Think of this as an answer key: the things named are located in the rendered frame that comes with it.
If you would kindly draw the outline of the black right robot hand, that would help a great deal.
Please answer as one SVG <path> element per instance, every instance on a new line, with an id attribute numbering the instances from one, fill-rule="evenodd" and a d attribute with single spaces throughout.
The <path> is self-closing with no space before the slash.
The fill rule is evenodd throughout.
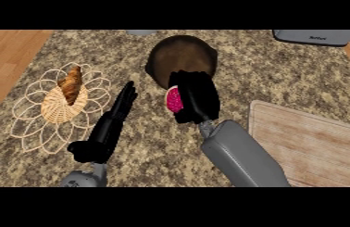
<path id="1" fill-rule="evenodd" d="M 184 108 L 175 113 L 176 122 L 200 124 L 207 120 L 218 120 L 221 100 L 210 74 L 204 71 L 173 71 L 169 86 L 175 85 L 184 104 Z"/>

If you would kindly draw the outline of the golden brown croissant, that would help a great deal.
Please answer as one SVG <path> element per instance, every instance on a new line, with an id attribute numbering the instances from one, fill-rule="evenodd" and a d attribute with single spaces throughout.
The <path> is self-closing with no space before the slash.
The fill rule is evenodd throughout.
<path id="1" fill-rule="evenodd" d="M 67 76 L 58 80 L 58 85 L 63 89 L 66 101 L 73 106 L 83 86 L 83 73 L 80 66 L 76 66 L 70 70 Z"/>

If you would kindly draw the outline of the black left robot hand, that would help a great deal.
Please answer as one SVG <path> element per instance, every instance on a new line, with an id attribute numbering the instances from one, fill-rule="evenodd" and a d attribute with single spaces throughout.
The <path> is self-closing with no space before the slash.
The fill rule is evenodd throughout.
<path id="1" fill-rule="evenodd" d="M 131 81 L 120 91 L 114 106 L 102 114 L 89 139 L 73 142 L 67 148 L 79 162 L 102 164 L 111 158 L 120 140 L 123 123 L 138 95 L 135 82 Z"/>

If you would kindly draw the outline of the pale wooden cutting board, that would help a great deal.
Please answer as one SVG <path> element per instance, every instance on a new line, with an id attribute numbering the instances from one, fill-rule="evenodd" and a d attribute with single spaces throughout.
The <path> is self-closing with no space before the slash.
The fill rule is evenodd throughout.
<path id="1" fill-rule="evenodd" d="M 249 133 L 294 186 L 350 187 L 350 123 L 255 100 Z"/>

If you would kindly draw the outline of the pink frosted cupcake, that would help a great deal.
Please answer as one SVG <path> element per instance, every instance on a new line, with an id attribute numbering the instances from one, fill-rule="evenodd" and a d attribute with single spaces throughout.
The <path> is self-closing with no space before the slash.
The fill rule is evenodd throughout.
<path id="1" fill-rule="evenodd" d="M 178 86 L 173 86 L 166 94 L 166 107 L 175 113 L 178 113 L 184 108 L 184 103 L 181 99 L 181 93 L 178 90 Z"/>

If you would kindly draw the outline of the dark brown round pan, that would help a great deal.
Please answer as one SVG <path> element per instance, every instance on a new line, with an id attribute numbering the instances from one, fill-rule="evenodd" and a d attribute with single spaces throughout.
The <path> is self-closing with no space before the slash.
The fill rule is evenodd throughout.
<path id="1" fill-rule="evenodd" d="M 200 38 L 191 35 L 176 35 L 167 37 L 156 45 L 148 57 L 145 71 L 157 85 L 167 89 L 173 72 L 181 70 L 188 72 L 204 71 L 213 76 L 216 67 L 216 49 Z"/>

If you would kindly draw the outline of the pale wicker basket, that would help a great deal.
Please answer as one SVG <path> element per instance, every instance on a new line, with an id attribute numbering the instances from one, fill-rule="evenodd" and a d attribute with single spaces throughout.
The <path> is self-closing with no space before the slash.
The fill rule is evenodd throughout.
<path id="1" fill-rule="evenodd" d="M 83 85 L 73 105 L 67 103 L 58 80 L 73 68 L 82 68 Z M 57 154 L 74 141 L 85 140 L 111 103 L 111 81 L 89 64 L 67 63 L 49 69 L 29 85 L 11 113 L 9 136 L 23 151 Z"/>

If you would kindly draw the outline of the grey appliance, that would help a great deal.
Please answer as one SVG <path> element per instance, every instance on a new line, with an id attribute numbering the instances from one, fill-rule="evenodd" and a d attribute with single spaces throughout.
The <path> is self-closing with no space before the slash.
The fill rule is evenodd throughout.
<path id="1" fill-rule="evenodd" d="M 345 47 L 350 42 L 350 30 L 274 30 L 278 41 Z"/>

